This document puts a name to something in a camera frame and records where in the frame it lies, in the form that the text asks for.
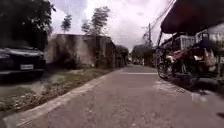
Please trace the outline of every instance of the dirt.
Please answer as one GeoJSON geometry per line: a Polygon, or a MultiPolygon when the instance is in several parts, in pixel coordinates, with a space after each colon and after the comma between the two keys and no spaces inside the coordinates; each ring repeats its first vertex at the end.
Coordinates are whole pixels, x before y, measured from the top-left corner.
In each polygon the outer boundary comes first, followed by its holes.
{"type": "Polygon", "coordinates": [[[1,84],[0,117],[41,105],[108,72],[101,69],[63,70],[40,79],[1,84]]]}

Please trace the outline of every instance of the roof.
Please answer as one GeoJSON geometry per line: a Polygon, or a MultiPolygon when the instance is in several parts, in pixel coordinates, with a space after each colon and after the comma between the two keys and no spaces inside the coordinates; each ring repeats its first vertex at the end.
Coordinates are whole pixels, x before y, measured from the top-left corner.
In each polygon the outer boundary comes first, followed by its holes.
{"type": "Polygon", "coordinates": [[[224,0],[177,0],[161,24],[167,34],[195,34],[224,22],[224,0]]]}

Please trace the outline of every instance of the sky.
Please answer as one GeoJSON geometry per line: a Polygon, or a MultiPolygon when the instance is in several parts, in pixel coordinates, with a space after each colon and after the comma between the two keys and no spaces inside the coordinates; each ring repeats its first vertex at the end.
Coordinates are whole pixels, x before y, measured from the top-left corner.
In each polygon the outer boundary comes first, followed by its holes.
{"type": "MultiPolygon", "coordinates": [[[[83,34],[82,21],[91,19],[97,7],[108,6],[111,10],[105,32],[115,44],[132,49],[142,43],[142,36],[170,0],[50,0],[56,8],[52,14],[55,34],[61,31],[61,22],[66,14],[72,15],[72,28],[69,34],[83,34]]],[[[159,22],[152,30],[152,41],[156,42],[160,31],[159,22]]]]}

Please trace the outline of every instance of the car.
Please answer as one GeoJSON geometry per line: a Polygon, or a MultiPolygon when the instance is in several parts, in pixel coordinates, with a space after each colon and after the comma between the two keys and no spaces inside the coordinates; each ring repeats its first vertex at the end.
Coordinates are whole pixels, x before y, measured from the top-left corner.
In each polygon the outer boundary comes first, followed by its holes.
{"type": "Polygon", "coordinates": [[[42,75],[45,64],[44,53],[38,49],[0,48],[0,76],[30,72],[42,75]]]}

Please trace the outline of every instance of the concrete road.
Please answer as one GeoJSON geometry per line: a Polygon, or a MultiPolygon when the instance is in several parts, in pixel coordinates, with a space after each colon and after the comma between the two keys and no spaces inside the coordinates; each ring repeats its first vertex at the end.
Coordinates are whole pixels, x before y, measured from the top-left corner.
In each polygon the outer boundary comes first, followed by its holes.
{"type": "Polygon", "coordinates": [[[161,80],[155,69],[128,67],[88,93],[23,128],[223,128],[224,100],[161,80]]]}

